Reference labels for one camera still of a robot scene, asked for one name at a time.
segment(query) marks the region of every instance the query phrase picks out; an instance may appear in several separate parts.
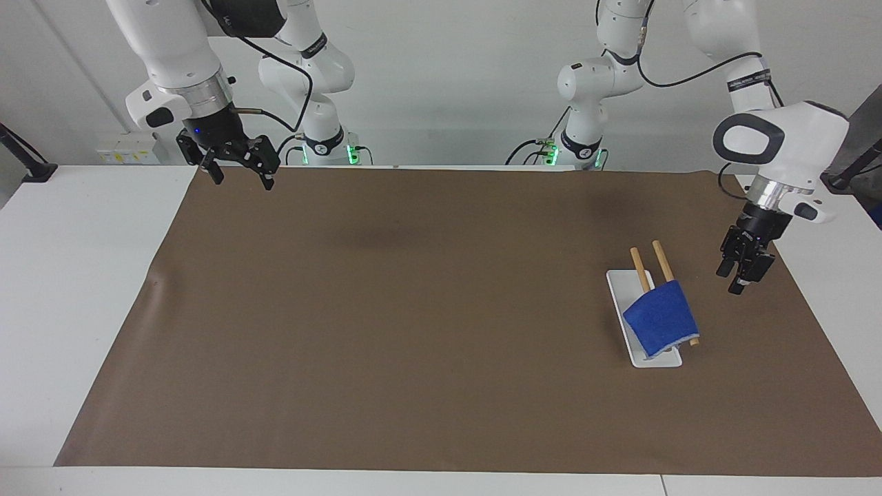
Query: wooden chopstick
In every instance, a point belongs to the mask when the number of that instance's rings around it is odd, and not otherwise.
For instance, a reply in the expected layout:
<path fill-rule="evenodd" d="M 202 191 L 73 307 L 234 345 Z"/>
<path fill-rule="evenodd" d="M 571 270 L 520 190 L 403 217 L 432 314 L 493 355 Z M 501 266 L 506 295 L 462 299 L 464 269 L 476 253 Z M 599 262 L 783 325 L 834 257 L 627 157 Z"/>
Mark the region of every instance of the wooden chopstick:
<path fill-rule="evenodd" d="M 674 271 L 670 269 L 670 263 L 668 263 L 668 257 L 664 254 L 662 242 L 656 239 L 655 241 L 653 241 L 653 248 L 655 248 L 655 257 L 659 260 L 659 265 L 661 265 L 661 271 L 664 273 L 665 281 L 673 281 Z M 698 346 L 700 344 L 699 338 L 690 339 L 689 344 L 691 346 Z"/>
<path fill-rule="evenodd" d="M 640 258 L 640 251 L 636 246 L 631 248 L 631 258 L 634 260 L 634 268 L 637 269 L 637 276 L 640 278 L 640 286 L 643 286 L 643 294 L 646 294 L 649 292 L 647 268 L 643 267 L 643 260 Z"/>

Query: white plate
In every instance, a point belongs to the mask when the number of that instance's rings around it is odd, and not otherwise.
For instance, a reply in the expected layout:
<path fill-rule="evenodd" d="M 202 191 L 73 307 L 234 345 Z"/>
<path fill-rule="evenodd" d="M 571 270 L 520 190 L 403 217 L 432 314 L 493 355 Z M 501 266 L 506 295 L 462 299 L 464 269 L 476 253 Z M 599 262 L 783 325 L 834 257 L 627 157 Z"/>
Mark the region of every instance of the white plate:
<path fill-rule="evenodd" d="M 647 270 L 647 279 L 649 287 L 655 289 L 653 276 Z M 622 335 L 624 342 L 628 346 L 628 355 L 631 356 L 631 363 L 639 369 L 654 368 L 677 368 L 683 364 L 680 357 L 680 351 L 675 347 L 667 351 L 663 351 L 658 357 L 652 360 L 647 358 L 647 353 L 640 345 L 640 340 L 634 334 L 634 330 L 628 325 L 624 319 L 622 312 L 631 308 L 643 296 L 643 286 L 640 284 L 640 278 L 637 276 L 636 270 L 610 270 L 607 272 L 607 281 L 609 282 L 609 292 L 612 294 L 612 301 L 616 304 L 616 313 L 618 313 L 618 322 L 622 327 Z"/>

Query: brown paper mat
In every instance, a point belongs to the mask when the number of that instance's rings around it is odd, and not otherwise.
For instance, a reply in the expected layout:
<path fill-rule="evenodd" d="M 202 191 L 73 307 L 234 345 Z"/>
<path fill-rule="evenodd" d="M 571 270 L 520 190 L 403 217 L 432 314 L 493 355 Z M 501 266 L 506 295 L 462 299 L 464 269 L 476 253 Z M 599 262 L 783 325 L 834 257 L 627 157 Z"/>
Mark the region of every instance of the brown paper mat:
<path fill-rule="evenodd" d="M 57 465 L 882 476 L 784 264 L 714 276 L 741 204 L 710 173 L 225 171 Z M 676 370 L 631 366 L 605 279 L 633 244 L 661 277 L 656 238 L 703 332 Z"/>

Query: white table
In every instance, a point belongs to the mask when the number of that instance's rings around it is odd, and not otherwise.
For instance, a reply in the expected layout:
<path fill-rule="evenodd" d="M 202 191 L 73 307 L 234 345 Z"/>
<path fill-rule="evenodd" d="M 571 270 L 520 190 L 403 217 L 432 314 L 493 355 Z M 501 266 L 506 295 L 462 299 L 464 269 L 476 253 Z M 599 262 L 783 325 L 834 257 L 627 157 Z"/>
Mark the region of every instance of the white table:
<path fill-rule="evenodd" d="M 0 210 L 0 494 L 882 494 L 882 478 L 51 468 L 194 170 L 62 167 Z M 839 219 L 776 244 L 882 425 L 882 233 L 828 196 Z"/>

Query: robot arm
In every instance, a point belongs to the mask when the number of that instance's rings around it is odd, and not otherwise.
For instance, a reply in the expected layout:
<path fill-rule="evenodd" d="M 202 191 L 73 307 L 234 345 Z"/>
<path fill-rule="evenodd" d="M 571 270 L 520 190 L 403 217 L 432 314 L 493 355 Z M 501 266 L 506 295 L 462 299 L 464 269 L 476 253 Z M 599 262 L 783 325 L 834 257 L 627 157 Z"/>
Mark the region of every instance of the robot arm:
<path fill-rule="evenodd" d="M 285 9 L 288 21 L 276 37 L 288 48 L 281 52 L 287 55 L 285 58 L 310 74 L 312 96 L 308 95 L 309 81 L 302 74 L 271 58 L 260 61 L 260 80 L 298 112 L 306 104 L 303 134 L 309 164 L 349 164 L 353 162 L 351 150 L 357 143 L 340 124 L 337 108 L 325 94 L 348 90 L 355 81 L 355 67 L 348 56 L 328 41 L 318 23 L 313 0 L 286 0 Z"/>
<path fill-rule="evenodd" d="M 761 53 L 754 0 L 684 0 L 684 13 L 693 43 L 715 62 Z M 759 166 L 747 203 L 723 241 L 717 270 L 728 277 L 738 265 L 729 292 L 741 294 L 773 264 L 768 245 L 794 216 L 832 218 L 812 195 L 845 139 L 848 119 L 813 101 L 776 108 L 771 72 L 757 56 L 728 64 L 726 80 L 736 114 L 717 127 L 714 150 L 728 162 Z"/>
<path fill-rule="evenodd" d="M 607 122 L 602 101 L 643 87 L 637 71 L 641 31 L 649 0 L 604 2 L 597 27 L 603 55 L 568 65 L 557 77 L 557 91 L 572 112 L 557 135 L 558 163 L 594 164 Z"/>
<path fill-rule="evenodd" d="M 280 17 L 276 0 L 270 1 Z M 266 136 L 245 135 L 196 5 L 184 0 L 107 3 L 150 77 L 126 98 L 132 120 L 144 129 L 183 120 L 185 132 L 178 142 L 188 162 L 199 164 L 217 184 L 223 173 L 215 159 L 239 162 L 257 172 L 264 187 L 271 189 L 279 157 Z"/>

